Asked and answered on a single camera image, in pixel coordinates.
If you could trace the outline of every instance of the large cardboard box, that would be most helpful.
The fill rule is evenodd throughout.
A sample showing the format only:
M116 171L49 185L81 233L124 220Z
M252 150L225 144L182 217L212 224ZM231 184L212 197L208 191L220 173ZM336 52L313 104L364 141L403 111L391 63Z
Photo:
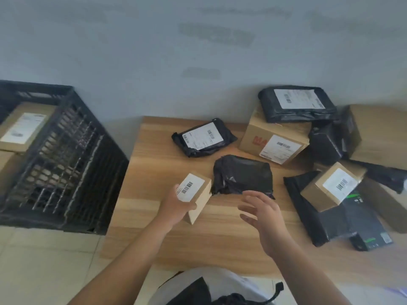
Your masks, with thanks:
M350 105L343 121L350 159L407 169L407 112L390 107Z
M22 157L13 152L0 151L0 195L4 195L21 168Z
M278 164L291 161L309 145L311 123L267 123L261 105L254 110L239 149Z
M23 102L0 125L0 150L24 153L56 106Z
M343 165L346 169L348 169L350 172L352 172L357 177L357 179L363 179L366 172L368 172L368 170L365 167L351 163L349 161L345 161L343 159L341 159L339 163ZM314 163L314 170L325 171L328 170L329 168L330 166L325 166L318 162Z
M407 192L398 194L369 178L363 180L358 190L390 227L399 233L407 233Z
M197 208L189 211L184 220L191 225L194 224L198 215L212 196L210 188L212 180L196 172L189 173L182 181L177 190L177 197L183 202L195 202Z
M339 205L362 179L338 162L318 174L301 191L301 195L318 212L322 212Z

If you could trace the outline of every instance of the person's right hand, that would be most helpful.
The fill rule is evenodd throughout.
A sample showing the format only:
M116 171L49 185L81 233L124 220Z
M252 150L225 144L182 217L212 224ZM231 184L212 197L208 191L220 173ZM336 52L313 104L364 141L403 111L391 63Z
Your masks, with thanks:
M252 214L257 220L245 214L240 214L248 224L256 228L260 234L260 243L268 256L273 256L281 242L292 240L278 204L258 191L243 192L242 201L249 205L239 205L238 209Z

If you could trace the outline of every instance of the wall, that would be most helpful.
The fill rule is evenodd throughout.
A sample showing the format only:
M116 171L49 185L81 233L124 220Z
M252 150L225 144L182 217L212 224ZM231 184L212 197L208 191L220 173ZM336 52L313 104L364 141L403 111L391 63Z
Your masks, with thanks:
M247 122L269 84L407 106L407 0L0 0L0 79L73 85L131 153L140 116Z

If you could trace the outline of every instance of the table top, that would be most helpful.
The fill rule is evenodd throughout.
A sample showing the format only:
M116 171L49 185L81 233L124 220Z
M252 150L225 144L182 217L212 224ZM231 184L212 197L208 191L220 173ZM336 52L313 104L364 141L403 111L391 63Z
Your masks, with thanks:
M171 186L181 183L190 171L213 178L215 160L227 154L267 162L238 150L247 127L238 123L226 124L238 141L213 155L188 158L173 143L171 135L202 123L204 121L144 117L101 257L116 257L153 219L160 200ZM287 165L269 163L274 196L289 232L328 276L341 282L387 286L407 282L407 234L390 230L395 244L371 252L358 252L345 239L331 241L320 248L313 246L282 179L311 170L311 160L303 151ZM241 275L281 277L276 264L263 252L257 230L239 218L240 201L241 195L211 197L194 225L182 221L167 235L155 264L171 270L219 266Z

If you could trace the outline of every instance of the person's left hand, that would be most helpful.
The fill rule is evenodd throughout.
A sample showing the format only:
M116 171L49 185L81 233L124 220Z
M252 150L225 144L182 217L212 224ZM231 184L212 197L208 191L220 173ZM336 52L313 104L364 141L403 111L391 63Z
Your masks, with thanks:
M182 202L177 198L179 184L175 184L167 196L161 201L158 213L155 216L157 222L163 224L168 232L184 218L186 212L195 210L195 202Z

